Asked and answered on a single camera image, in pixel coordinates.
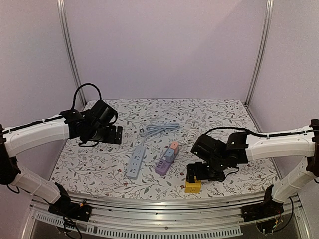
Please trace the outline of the yellow cube socket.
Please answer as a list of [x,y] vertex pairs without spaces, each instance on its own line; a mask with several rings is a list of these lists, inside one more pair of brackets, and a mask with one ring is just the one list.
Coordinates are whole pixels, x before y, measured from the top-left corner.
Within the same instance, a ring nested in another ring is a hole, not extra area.
[[194,177],[194,183],[185,182],[185,193],[198,194],[201,191],[201,181]]

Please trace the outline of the blue plug adapter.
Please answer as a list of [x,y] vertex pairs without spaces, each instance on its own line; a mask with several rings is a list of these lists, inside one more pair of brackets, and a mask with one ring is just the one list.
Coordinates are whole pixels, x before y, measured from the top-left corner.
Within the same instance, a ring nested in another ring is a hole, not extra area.
[[172,163],[175,158],[175,151],[171,148],[169,148],[165,153],[165,160],[168,163]]

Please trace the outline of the pink plug adapter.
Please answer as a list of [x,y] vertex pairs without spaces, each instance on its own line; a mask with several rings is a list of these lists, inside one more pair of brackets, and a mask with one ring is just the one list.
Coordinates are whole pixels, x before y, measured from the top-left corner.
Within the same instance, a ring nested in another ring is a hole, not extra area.
[[170,145],[170,149],[172,149],[174,151],[174,154],[177,155],[179,152],[179,143],[178,142],[173,142]]

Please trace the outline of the purple power strip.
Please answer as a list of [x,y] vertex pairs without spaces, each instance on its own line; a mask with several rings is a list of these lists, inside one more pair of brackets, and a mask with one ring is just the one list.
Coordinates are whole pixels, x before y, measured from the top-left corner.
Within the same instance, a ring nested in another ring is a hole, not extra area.
[[155,166],[155,173],[164,176],[166,175],[166,173],[168,172],[168,170],[170,169],[171,165],[174,163],[175,158],[177,157],[177,155],[175,155],[174,161],[172,163],[168,163],[165,160],[165,153],[162,155],[162,157],[160,158],[159,162],[156,164]]

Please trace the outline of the light blue power strip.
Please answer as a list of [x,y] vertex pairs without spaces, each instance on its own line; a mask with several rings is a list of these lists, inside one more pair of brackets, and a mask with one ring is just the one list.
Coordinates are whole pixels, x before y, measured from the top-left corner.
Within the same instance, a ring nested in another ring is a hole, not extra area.
[[130,158],[128,168],[126,170],[126,176],[129,179],[137,179],[145,150],[146,148],[143,145],[139,145],[135,148],[133,155]]

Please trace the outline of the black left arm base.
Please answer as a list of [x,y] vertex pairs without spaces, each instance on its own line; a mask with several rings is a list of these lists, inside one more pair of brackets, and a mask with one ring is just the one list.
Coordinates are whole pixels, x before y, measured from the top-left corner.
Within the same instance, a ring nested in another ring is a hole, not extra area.
[[48,211],[66,218],[88,222],[92,207],[87,204],[87,199],[82,199],[79,203],[71,202],[71,198],[63,186],[58,183],[55,185],[59,189],[60,197],[55,203],[50,204]]

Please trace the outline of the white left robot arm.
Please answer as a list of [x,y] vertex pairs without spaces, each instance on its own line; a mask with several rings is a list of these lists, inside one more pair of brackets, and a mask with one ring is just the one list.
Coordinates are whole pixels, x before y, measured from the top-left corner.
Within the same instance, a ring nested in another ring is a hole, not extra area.
[[19,166],[17,156],[30,149],[56,141],[78,138],[86,147],[99,143],[121,144],[122,127],[115,126],[118,112],[99,98],[92,108],[78,111],[75,104],[47,119],[0,129],[0,183],[23,189],[54,205],[63,216],[74,212],[74,205],[64,187],[49,182],[38,174]]

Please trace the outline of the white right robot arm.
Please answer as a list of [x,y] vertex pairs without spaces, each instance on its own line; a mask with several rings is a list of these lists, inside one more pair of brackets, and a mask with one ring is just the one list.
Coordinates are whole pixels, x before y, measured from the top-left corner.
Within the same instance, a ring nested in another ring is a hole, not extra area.
[[292,131],[268,134],[254,133],[245,128],[233,128],[227,142],[202,134],[191,153],[202,159],[187,165],[186,180],[223,181],[226,168],[234,168],[250,161],[301,156],[301,162],[280,182],[271,185],[265,192],[264,201],[258,205],[258,213],[268,217],[292,194],[319,176],[319,121]]

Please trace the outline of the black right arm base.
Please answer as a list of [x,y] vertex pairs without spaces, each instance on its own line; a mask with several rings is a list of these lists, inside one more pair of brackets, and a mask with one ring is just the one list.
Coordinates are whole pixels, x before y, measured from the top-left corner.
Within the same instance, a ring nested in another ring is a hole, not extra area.
[[261,203],[250,204],[241,207],[241,217],[243,218],[244,222],[272,217],[284,212],[283,203],[278,203],[273,200],[273,187],[274,185],[270,185],[266,189],[264,199]]

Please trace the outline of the floral patterned table mat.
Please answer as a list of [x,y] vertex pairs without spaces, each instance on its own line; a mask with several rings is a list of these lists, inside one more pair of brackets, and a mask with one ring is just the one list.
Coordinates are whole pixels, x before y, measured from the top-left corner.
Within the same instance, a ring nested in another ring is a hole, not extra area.
[[120,145],[79,146],[67,141],[51,181],[66,190],[96,196],[144,199],[204,199],[259,193],[278,181],[270,159],[227,169],[223,182],[204,181],[197,194],[185,192],[186,167],[198,158],[190,151],[206,131],[226,142],[233,127],[255,130],[239,100],[107,100],[119,114]]

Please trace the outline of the left aluminium frame post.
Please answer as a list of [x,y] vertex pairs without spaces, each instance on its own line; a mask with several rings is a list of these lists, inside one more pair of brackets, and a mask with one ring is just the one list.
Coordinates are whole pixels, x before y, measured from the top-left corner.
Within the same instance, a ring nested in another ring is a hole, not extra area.
[[78,71],[78,67],[76,64],[76,59],[75,59],[74,51],[72,47],[71,35],[70,35],[69,27],[68,27],[65,1],[57,0],[56,2],[57,2],[57,10],[59,14],[59,20],[60,20],[62,35],[63,35],[64,44],[66,48],[67,58],[69,60],[69,65],[70,65],[75,87],[78,88],[82,85],[82,83],[80,80],[79,71]]

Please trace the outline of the aluminium frame post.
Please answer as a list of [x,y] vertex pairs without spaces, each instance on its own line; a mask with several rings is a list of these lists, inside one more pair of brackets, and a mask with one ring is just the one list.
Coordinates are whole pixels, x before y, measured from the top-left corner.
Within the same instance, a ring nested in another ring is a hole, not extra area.
[[249,107],[254,91],[256,89],[257,81],[259,78],[259,74],[261,71],[265,51],[266,51],[266,45],[267,45],[267,40],[268,40],[268,35],[271,27],[271,20],[272,20],[272,13],[273,13],[273,8],[274,8],[274,0],[267,0],[266,1],[266,9],[265,9],[265,17],[264,17],[264,22],[263,22],[263,27],[262,27],[262,34],[261,34],[261,39],[260,39],[260,44],[258,48],[258,53],[257,53],[257,58],[256,62],[254,65],[253,69],[253,74],[252,78],[248,87],[247,95],[245,98],[245,106]]
[[69,60],[69,65],[70,65],[75,87],[78,88],[82,85],[82,83],[80,80],[79,71],[78,71],[78,67],[76,64],[76,59],[75,59],[74,51],[72,47],[71,35],[70,35],[69,27],[68,27],[65,1],[57,0],[56,2],[57,2],[57,10],[59,14],[59,20],[60,20],[62,35],[63,35],[64,44],[66,48],[67,58]]

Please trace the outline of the right aluminium frame post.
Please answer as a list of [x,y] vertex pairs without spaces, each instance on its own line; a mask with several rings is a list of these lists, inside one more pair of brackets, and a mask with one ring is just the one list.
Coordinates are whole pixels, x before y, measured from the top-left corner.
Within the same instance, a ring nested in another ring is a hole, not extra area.
[[253,74],[252,78],[248,87],[247,95],[245,98],[245,106],[249,107],[254,91],[256,89],[257,81],[259,78],[259,74],[261,71],[265,51],[266,51],[266,45],[267,45],[267,40],[268,40],[268,35],[271,27],[271,20],[272,20],[272,13],[273,13],[273,8],[274,8],[274,0],[267,0],[266,1],[266,9],[265,9],[265,17],[264,17],[264,22],[263,22],[263,27],[262,27],[262,34],[261,34],[261,39],[260,39],[260,44],[258,48],[258,53],[257,53],[257,58],[256,62],[254,65],[253,69]]

